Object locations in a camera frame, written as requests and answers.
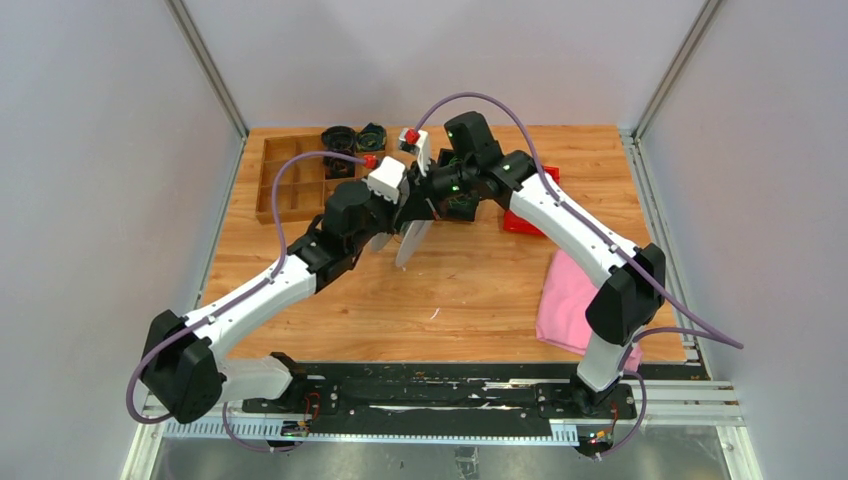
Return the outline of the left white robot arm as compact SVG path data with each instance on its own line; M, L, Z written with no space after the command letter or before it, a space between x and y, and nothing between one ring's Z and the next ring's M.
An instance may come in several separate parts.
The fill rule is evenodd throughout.
M161 402L167 418L182 424L239 400L268 399L283 413L298 411L307 389L294 378L292 360L229 361L228 353L274 315L353 269L373 237L393 232L409 191L406 180L388 184L374 174L341 183L323 214L259 275L203 308L155 316L133 379Z

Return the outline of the grey filament spool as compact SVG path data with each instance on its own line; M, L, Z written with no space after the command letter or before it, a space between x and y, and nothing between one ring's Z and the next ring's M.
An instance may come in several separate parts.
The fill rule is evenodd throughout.
M395 266L404 268L414 253L418 250L427 233L431 229L433 220L414 220L408 222L400 230L400 247L395 257ZM368 243L372 252L382 250L391 240L388 233L378 233Z

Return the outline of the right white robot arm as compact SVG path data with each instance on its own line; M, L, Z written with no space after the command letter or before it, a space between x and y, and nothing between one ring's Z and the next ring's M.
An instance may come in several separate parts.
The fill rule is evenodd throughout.
M582 415L609 407L636 335L664 304L666 258L648 244L639 247L614 233L573 201L538 165L533 152L502 152L486 119L476 111L444 125L452 164L431 159L429 136L405 128L400 150L413 154L409 191L395 226L402 234L395 263L404 266L447 203L476 194L529 222L565 251L598 291L586 309L592 331L586 353L572 376L571 400Z

